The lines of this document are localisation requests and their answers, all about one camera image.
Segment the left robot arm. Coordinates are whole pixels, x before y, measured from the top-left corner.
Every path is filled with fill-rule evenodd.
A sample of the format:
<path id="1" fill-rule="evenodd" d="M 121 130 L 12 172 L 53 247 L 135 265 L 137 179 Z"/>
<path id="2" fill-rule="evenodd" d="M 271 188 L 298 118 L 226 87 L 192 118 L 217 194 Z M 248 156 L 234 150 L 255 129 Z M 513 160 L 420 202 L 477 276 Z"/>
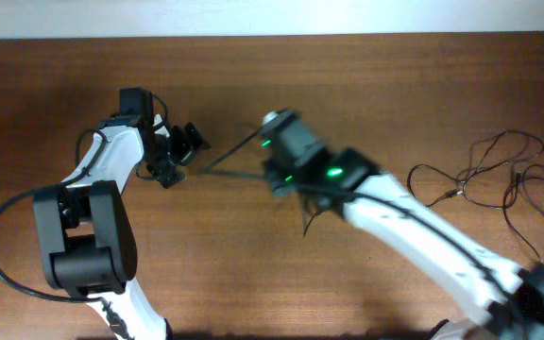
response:
<path id="1" fill-rule="evenodd" d="M 172 126 L 157 115 L 158 98 L 144 88 L 119 92 L 119 110 L 92 130 L 93 143 L 74 172 L 34 196 L 42 269 L 47 283 L 91 306 L 118 339 L 170 339 L 137 277 L 138 252 L 122 200 L 143 163 L 168 189 L 181 167 L 210 144 L 192 123 Z"/>

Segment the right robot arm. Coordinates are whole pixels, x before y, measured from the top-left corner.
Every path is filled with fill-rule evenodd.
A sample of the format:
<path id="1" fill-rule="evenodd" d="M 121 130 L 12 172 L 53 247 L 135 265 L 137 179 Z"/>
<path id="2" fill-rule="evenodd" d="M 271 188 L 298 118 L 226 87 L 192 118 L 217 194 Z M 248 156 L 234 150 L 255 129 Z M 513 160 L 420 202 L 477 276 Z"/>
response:
<path id="1" fill-rule="evenodd" d="M 526 269 L 476 243 L 360 152 L 330 152 L 296 110 L 269 112 L 260 134 L 275 194 L 296 192 L 307 212 L 336 213 L 450 295 L 465 318 L 440 322 L 432 339 L 544 339 L 544 264 Z"/>

